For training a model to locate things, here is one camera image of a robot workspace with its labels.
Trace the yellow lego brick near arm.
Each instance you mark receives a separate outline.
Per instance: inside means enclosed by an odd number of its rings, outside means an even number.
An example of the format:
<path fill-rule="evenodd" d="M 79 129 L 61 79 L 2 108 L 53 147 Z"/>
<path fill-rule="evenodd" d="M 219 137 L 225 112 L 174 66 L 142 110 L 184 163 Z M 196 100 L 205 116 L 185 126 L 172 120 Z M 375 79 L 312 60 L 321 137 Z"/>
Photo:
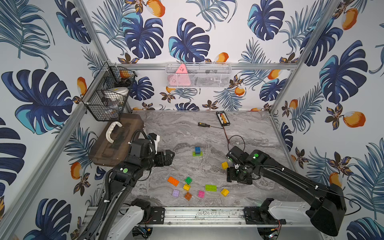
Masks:
<path fill-rule="evenodd" d="M 222 168 L 223 170 L 226 170 L 227 168 L 229 168 L 229 164 L 227 162 L 222 163 Z"/>

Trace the lime long base lego brick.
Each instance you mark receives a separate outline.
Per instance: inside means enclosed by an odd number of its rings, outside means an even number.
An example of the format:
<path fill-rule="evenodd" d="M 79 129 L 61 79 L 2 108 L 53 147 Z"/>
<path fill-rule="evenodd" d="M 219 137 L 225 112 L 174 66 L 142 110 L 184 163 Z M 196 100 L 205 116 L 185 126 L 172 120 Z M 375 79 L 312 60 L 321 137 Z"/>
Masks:
<path fill-rule="evenodd" d="M 202 157 L 203 156 L 203 152 L 200 152 L 200 153 L 196 153 L 196 152 L 193 152 L 193 156 L 194 157 Z"/>

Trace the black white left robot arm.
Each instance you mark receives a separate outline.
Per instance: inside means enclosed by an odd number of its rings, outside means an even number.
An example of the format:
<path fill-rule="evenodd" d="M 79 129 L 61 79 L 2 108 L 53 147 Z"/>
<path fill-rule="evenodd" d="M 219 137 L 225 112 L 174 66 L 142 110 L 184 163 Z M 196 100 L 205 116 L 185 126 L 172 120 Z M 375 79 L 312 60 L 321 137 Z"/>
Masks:
<path fill-rule="evenodd" d="M 116 218 L 136 183 L 143 181 L 145 171 L 173 163 L 175 153 L 158 152 L 155 137 L 143 130 L 134 132 L 126 158 L 107 172 L 104 197 L 79 235 L 80 240 L 123 240 L 134 228 L 151 220 L 151 204 L 141 199 L 135 199 L 120 220 Z"/>

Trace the yellow small lego brick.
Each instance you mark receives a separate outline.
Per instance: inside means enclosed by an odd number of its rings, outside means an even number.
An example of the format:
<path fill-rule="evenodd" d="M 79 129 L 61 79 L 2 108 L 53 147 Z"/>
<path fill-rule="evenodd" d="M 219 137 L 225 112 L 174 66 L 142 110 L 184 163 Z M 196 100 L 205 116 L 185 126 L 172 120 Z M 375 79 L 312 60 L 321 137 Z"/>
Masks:
<path fill-rule="evenodd" d="M 221 194 L 222 194 L 222 196 L 224 196 L 224 197 L 226 197 L 229 193 L 230 193 L 230 191 L 227 190 L 227 189 L 223 189 L 223 190 L 221 191 Z"/>

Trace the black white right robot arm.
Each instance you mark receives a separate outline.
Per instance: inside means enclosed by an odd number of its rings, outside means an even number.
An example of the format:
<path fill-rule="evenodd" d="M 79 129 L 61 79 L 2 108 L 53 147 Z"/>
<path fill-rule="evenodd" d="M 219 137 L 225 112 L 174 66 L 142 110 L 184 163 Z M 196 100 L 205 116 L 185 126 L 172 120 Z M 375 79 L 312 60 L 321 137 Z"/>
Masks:
<path fill-rule="evenodd" d="M 251 185 L 252 174 L 270 179 L 310 205 L 306 214 L 314 227 L 327 235 L 338 235 L 347 210 L 341 187 L 336 184 L 326 186 L 316 183 L 286 168 L 260 150 L 248 154 L 238 147 L 233 147 L 226 157 L 238 166 L 227 169 L 228 182 Z"/>

